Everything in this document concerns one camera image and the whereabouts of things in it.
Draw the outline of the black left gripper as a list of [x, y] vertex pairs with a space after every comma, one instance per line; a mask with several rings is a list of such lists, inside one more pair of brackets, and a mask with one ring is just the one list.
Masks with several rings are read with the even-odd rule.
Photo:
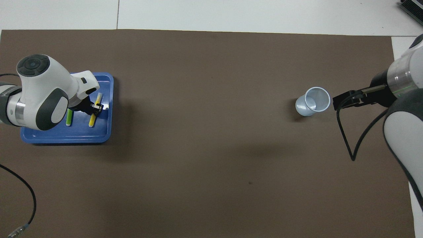
[[103, 111], [104, 105], [97, 103], [96, 105], [90, 100], [90, 96], [87, 96], [79, 104], [73, 107], [68, 107], [72, 111], [81, 111], [87, 115], [97, 116]]

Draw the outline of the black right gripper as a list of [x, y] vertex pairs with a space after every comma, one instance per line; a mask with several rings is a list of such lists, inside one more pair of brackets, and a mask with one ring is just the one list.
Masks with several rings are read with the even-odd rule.
[[397, 97], [391, 92], [387, 83], [387, 72], [385, 70], [375, 75], [370, 83], [370, 87], [384, 85], [385, 88], [376, 92], [367, 92], [362, 90], [350, 90], [332, 98], [332, 105], [335, 111], [341, 108], [352, 107], [354, 105], [374, 104], [374, 101], [383, 107], [390, 107]]

